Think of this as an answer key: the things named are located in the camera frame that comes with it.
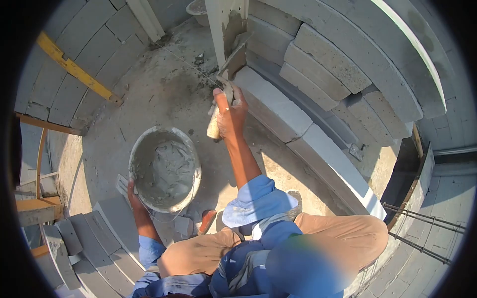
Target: mortar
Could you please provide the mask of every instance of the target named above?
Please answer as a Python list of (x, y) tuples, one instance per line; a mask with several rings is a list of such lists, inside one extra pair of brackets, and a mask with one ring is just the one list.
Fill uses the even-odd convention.
[(135, 193), (149, 208), (173, 213), (194, 199), (202, 178), (192, 140), (175, 127), (154, 126), (136, 141), (129, 158)]

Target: plastering trowel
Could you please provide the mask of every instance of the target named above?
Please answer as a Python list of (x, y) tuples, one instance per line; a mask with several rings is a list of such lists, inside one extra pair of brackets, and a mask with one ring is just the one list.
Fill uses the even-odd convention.
[[(228, 70), (228, 78), (232, 78), (233, 75), (239, 71), (247, 63), (245, 60), (245, 49), (247, 46), (247, 41), (252, 32), (245, 32), (237, 35), (234, 41), (234, 51), (227, 58), (224, 65), (220, 68), (220, 71), (217, 74), (217, 80), (222, 83), (224, 86), (224, 93), (227, 97), (228, 104), (230, 105), (234, 99), (234, 91), (230, 81), (223, 77), (224, 71)], [(218, 115), (218, 106), (215, 107), (212, 117), (210, 118), (209, 125), (207, 127), (207, 136), (209, 138), (219, 140), (220, 132), (217, 127), (217, 115)]]

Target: construction worker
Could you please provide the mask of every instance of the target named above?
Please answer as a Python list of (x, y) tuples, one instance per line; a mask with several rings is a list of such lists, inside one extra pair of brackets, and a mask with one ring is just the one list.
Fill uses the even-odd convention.
[[(220, 89), (213, 91), (238, 188), (223, 212), (227, 227), (166, 249), (130, 181), (139, 256), (147, 269), (131, 297), (342, 298), (358, 271), (386, 248), (386, 225), (373, 216), (297, 212), (297, 199), (261, 173), (243, 136), (248, 105), (233, 88), (239, 99), (231, 106)], [(242, 241), (241, 234), (253, 240)]]

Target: khaki pants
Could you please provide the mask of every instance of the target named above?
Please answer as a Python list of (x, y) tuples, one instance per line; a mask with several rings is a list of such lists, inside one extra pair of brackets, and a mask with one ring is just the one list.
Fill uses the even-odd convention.
[[(355, 275), (384, 251), (386, 224), (374, 216), (315, 216), (301, 213), (295, 223), (314, 243), (329, 253), (343, 269)], [(240, 243), (228, 227), (212, 235), (200, 235), (171, 245), (158, 259), (161, 277), (205, 273), (211, 275), (220, 259)]]

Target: gray block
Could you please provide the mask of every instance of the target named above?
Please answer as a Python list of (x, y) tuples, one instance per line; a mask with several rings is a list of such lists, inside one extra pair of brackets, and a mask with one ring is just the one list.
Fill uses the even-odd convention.
[(96, 240), (83, 214), (69, 218), (83, 246), (82, 253), (98, 271), (101, 277), (121, 296), (133, 291), (133, 284), (119, 271), (101, 245)]
[(358, 137), (358, 139), (366, 145), (375, 143), (376, 140), (371, 136), (369, 131), (363, 126), (363, 124), (350, 113), (346, 107), (346, 100), (340, 101), (338, 106), (332, 109), (333, 113), (348, 124), (351, 131)]
[(93, 35), (116, 13), (109, 0), (90, 0), (73, 17), (56, 45), (73, 61)]
[(293, 42), (288, 46), (284, 60), (315, 83), (331, 99), (339, 101), (350, 95), (351, 92), (332, 73)]
[(52, 41), (58, 39), (63, 29), (86, 4), (85, 0), (64, 0), (46, 22), (43, 30)]
[(268, 45), (252, 38), (247, 43), (247, 49), (262, 56), (270, 62), (273, 62), (279, 66), (283, 65), (284, 53), (280, 53), (276, 49), (269, 47)]
[(287, 146), (337, 194), (355, 214), (371, 214), (381, 220), (386, 212), (356, 167), (315, 124)]
[(31, 92), (31, 101), (51, 108), (67, 72), (53, 59), (43, 63)]
[(74, 272), (83, 287), (95, 298), (121, 298), (101, 277), (88, 260), (81, 260), (73, 265)]
[(26, 114), (41, 120), (47, 120), (50, 109), (38, 103), (28, 103)]
[(22, 114), (26, 113), (33, 86), (35, 85), (38, 73), (46, 59), (49, 59), (48, 55), (38, 44), (34, 44), (30, 54), (28, 54), (23, 70), (21, 71), (20, 82), (18, 83), (17, 89), (17, 98), (15, 100), (16, 112)]
[(331, 99), (320, 87), (286, 62), (281, 68), (280, 76), (289, 81), (293, 86), (298, 87), (300, 91), (313, 99), (323, 110), (329, 111), (338, 105), (338, 101)]
[(394, 139), (404, 139), (411, 136), (413, 123), (403, 123), (376, 86), (367, 87), (361, 91), (361, 95), (383, 121)]
[(120, 46), (121, 42), (104, 25), (91, 38), (74, 62), (90, 76), (95, 77)]
[(353, 94), (371, 84), (370, 79), (340, 49), (319, 34), (310, 25), (304, 23), (293, 42), (297, 47), (336, 76)]
[(70, 126), (78, 105), (86, 92), (85, 84), (70, 74), (67, 74), (55, 96), (48, 121), (64, 126)]
[(144, 275), (144, 270), (134, 262), (124, 249), (118, 249), (109, 257), (130, 282), (135, 283)]
[(90, 229), (93, 231), (93, 234), (98, 240), (99, 244), (108, 254), (108, 256), (121, 248), (121, 245), (111, 233), (111, 230), (104, 222), (99, 211), (87, 213), (84, 215), (84, 218), (86, 219)]
[(282, 142), (302, 136), (312, 124), (302, 109), (251, 68), (242, 68), (234, 83), (244, 92), (250, 114)]
[[(286, 0), (262, 0), (262, 2), (306, 21), (332, 42), (373, 81), (401, 121), (407, 123), (423, 117), (420, 105), (396, 66), (369, 36), (342, 14), (317, 0), (301, 1), (300, 5)], [(328, 70), (340, 79), (336, 73)], [(355, 93), (354, 89), (343, 83)]]
[(395, 144), (384, 123), (360, 93), (349, 96), (346, 107), (379, 145), (387, 147)]
[(55, 226), (58, 231), (60, 231), (69, 256), (74, 256), (83, 250), (80, 240), (78, 239), (69, 219), (57, 221)]
[(139, 235), (134, 222), (133, 212), (126, 203), (125, 198), (120, 196), (100, 200), (94, 205), (93, 210), (99, 211), (123, 249), (143, 268), (139, 261)]
[(293, 40), (293, 35), (254, 16), (249, 16), (247, 20), (247, 30), (254, 32), (252, 39), (260, 41), (272, 49), (276, 49), (283, 55), (285, 54), (288, 45)]
[(136, 29), (141, 27), (134, 17), (133, 13), (127, 5), (124, 5), (117, 13), (106, 22), (109, 30), (111, 30), (120, 41), (126, 41)]
[(264, 20), (293, 36), (297, 35), (301, 25), (299, 19), (258, 0), (250, 0), (249, 15)]
[(272, 83), (285, 96), (301, 108), (311, 120), (317, 124), (340, 149), (347, 149), (346, 142), (326, 123), (325, 119), (332, 117), (331, 111), (325, 112), (311, 98), (303, 94), (297, 87), (280, 77), (281, 67), (256, 53), (247, 51), (247, 65), (259, 73), (265, 80)]
[(43, 230), (53, 264), (64, 284), (69, 290), (79, 288), (81, 286), (80, 282), (71, 267), (66, 246), (61, 238), (60, 232), (55, 226), (43, 226)]

